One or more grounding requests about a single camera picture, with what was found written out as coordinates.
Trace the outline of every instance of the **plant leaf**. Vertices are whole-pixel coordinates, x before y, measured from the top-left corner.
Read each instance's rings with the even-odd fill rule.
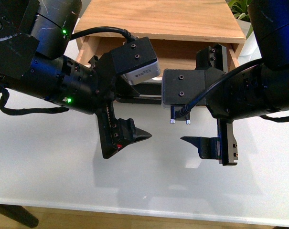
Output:
[[[241,13],[240,16],[237,18],[238,20],[242,20],[246,16],[245,13]]]
[[[253,25],[250,25],[248,33],[246,35],[246,39],[249,38],[249,36],[251,35],[251,33],[254,31]]]
[[[237,3],[237,0],[231,0],[231,1],[228,3],[229,8],[232,8],[232,6],[235,5],[236,3]]]

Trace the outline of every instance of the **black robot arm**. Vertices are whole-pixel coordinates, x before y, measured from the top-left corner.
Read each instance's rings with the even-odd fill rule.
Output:
[[[115,118],[112,103],[118,84],[132,87],[123,76],[132,80],[135,70],[147,73],[140,80],[138,77],[137,83],[156,77],[159,65],[148,38],[136,39],[128,31],[113,27],[99,27],[90,32],[123,31],[128,42],[100,59],[94,56],[91,67],[64,56],[81,6],[81,0],[0,0],[0,109],[8,115],[55,114],[69,109],[96,114],[103,157],[110,158],[127,145],[151,137],[136,128],[132,119]],[[6,108],[7,89],[59,107]]]
[[[171,123],[190,121],[196,105],[207,106],[217,119],[218,137],[182,137],[198,148],[202,159],[217,159],[223,166],[236,165],[237,143],[233,121],[289,110],[289,0],[252,0],[248,7],[262,60],[226,73],[226,52],[217,45],[197,54],[195,70],[166,70],[162,100],[171,106]]]

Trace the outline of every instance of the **white tabletop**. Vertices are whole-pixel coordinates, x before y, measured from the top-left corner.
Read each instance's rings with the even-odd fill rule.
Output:
[[[52,104],[11,91],[7,106]],[[206,108],[191,125],[169,124],[159,105],[115,104],[115,113],[153,137],[105,160],[95,115],[0,111],[0,204],[289,226],[289,123],[235,121],[238,165],[223,167],[180,140],[216,136]]]

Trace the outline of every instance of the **white scratch mark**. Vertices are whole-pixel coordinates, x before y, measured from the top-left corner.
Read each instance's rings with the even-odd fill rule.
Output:
[[[44,7],[45,7],[45,10],[47,11],[47,14],[48,14],[48,16],[49,16],[49,12],[48,12],[48,9],[47,9],[47,7],[45,6],[45,3],[43,2],[43,5],[44,5]]]
[[[10,36],[7,36],[7,37],[3,37],[3,38],[0,38],[0,42],[3,42],[3,41],[7,41],[13,37],[17,37],[18,35],[20,35],[21,33],[16,33],[14,35],[10,35]]]
[[[268,19],[270,22],[274,22],[273,19],[269,18],[263,11],[261,11],[261,13],[264,15],[264,17],[266,17],[266,19]]]
[[[56,29],[56,27],[54,27],[54,28],[41,28],[41,29],[39,30],[39,32],[40,32],[41,30],[53,30],[53,29]]]

